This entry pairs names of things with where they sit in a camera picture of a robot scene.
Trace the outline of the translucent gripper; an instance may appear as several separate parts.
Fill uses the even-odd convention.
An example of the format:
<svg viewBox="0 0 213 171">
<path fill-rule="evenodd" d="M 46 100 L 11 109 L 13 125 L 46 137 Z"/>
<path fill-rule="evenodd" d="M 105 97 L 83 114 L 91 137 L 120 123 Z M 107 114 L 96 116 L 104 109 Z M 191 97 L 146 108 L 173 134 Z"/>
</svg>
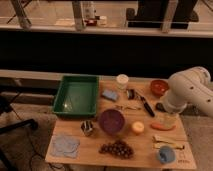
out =
<svg viewBox="0 0 213 171">
<path fill-rule="evenodd" d="M 176 122 L 176 115 L 170 113 L 163 113 L 161 116 L 158 117 L 158 122 L 164 128 L 172 128 Z"/>
</svg>

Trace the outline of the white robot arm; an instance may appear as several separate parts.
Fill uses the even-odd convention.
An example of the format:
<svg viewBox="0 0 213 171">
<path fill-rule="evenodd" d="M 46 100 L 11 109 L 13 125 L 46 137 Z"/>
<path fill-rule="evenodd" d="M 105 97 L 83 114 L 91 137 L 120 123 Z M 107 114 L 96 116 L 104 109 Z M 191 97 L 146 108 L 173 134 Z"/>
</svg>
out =
<svg viewBox="0 0 213 171">
<path fill-rule="evenodd" d="M 210 81 L 211 75 L 204 67 L 172 74 L 168 79 L 169 89 L 160 98 L 165 113 L 159 124 L 164 129 L 172 129 L 177 115 L 186 109 L 188 103 L 213 117 L 213 90 L 208 87 Z"/>
</svg>

